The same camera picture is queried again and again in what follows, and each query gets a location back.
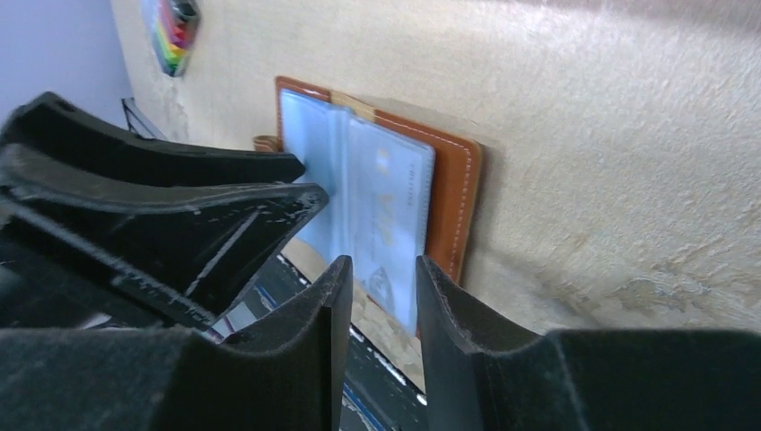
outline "brown leather wallet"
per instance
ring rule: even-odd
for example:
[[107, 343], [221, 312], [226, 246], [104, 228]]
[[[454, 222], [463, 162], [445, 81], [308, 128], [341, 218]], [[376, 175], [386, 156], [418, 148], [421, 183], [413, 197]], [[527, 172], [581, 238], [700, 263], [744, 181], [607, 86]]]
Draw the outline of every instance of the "brown leather wallet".
[[437, 128], [379, 110], [341, 92], [285, 76], [275, 79], [277, 99], [277, 151], [283, 150], [280, 92], [291, 90], [315, 99], [346, 106], [375, 124], [430, 145], [436, 152], [429, 207], [425, 254], [459, 282], [470, 222], [481, 174], [481, 145]]

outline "stained surface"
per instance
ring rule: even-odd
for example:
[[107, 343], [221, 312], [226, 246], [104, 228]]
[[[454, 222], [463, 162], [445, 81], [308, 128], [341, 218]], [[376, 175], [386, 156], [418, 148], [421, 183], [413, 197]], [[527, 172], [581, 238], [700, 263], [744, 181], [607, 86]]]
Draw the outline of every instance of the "stained surface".
[[462, 285], [511, 320], [761, 329], [761, 5], [199, 3], [170, 79], [138, 2], [112, 2], [137, 104], [170, 139], [274, 134], [275, 75], [361, 95], [486, 146]]

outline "multicolored pack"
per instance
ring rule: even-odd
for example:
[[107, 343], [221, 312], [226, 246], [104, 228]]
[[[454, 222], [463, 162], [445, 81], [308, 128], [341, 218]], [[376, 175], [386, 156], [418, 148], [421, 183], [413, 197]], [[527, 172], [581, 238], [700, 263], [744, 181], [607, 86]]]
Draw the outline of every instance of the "multicolored pack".
[[162, 71], [180, 76], [188, 67], [201, 13], [193, 0], [143, 0], [143, 17]]

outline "white stitching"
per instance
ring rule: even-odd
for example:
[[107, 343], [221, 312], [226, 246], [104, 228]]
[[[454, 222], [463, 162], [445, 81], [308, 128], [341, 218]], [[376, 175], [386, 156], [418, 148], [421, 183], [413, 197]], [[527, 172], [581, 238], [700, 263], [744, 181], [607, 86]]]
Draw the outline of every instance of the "white stitching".
[[[297, 92], [298, 91], [303, 91], [302, 88], [296, 87], [295, 85], [291, 85], [289, 83], [283, 83], [282, 86], [285, 87], [285, 88], [289, 88], [291, 90], [295, 90]], [[280, 106], [279, 105], [279, 100], [280, 100], [280, 95], [279, 94], [277, 95], [277, 98], [278, 98], [278, 107], [279, 107]], [[373, 115], [377, 119], [377, 116], [375, 115], [375, 113], [370, 111], [370, 110], [368, 110], [367, 108], [357, 107], [357, 109], [362, 111], [364, 114], [366, 114], [368, 116], [369, 115]], [[280, 109], [278, 109], [277, 114], [278, 114], [278, 119], [277, 119], [278, 120], [278, 125], [280, 127], [278, 132], [282, 134], [282, 130], [283, 130], [283, 112]], [[452, 242], [452, 250], [451, 250], [451, 254], [450, 254], [450, 268], [449, 268], [449, 271], [447, 271], [449, 276], [451, 277], [452, 273], [454, 272], [455, 253], [457, 252], [457, 242], [459, 241], [459, 233], [460, 233], [460, 230], [462, 228], [462, 218], [465, 216], [465, 201], [468, 199], [468, 186], [470, 185], [470, 167], [471, 167], [471, 164], [473, 162], [473, 159], [470, 156], [470, 150], [467, 149], [465, 146], [460, 145], [460, 144], [458, 144], [458, 143], [456, 143], [456, 142], [454, 142], [452, 140], [449, 140], [449, 139], [447, 139], [445, 137], [436, 136], [434, 134], [431, 134], [431, 133], [425, 132], [423, 130], [420, 130], [419, 128], [412, 128], [412, 127], [410, 127], [410, 126], [408, 126], [406, 124], [398, 123], [397, 121], [394, 121], [393, 119], [388, 119], [388, 118], [382, 118], [382, 119], [385, 120], [385, 121], [388, 121], [391, 124], [395, 124], [395, 125], [397, 125], [397, 126], [399, 126], [401, 128], [406, 128], [406, 129], [409, 129], [409, 130], [413, 130], [415, 132], [422, 133], [423, 135], [430, 136], [430, 137], [432, 137], [432, 138], [434, 138], [436, 140], [439, 140], [439, 141], [442, 141], [442, 142], [446, 142], [447, 144], [455, 145], [456, 147], [461, 148], [462, 150], [465, 151], [465, 155], [466, 155], [466, 158], [467, 158], [467, 160], [465, 162], [465, 179], [463, 180], [463, 183], [462, 183], [462, 196], [460, 196], [460, 199], [459, 199], [459, 213], [458, 213], [458, 218], [457, 218], [457, 227], [455, 228], [455, 232], [454, 232], [454, 241]]]

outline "card holder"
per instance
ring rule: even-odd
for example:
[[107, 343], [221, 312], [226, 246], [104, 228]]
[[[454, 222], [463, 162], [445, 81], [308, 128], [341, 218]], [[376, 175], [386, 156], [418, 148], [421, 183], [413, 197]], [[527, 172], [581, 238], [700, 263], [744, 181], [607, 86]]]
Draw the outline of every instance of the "card holder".
[[416, 331], [415, 257], [424, 254], [434, 150], [351, 109], [283, 89], [285, 151], [328, 206], [296, 236], [325, 260], [347, 254], [370, 297]]

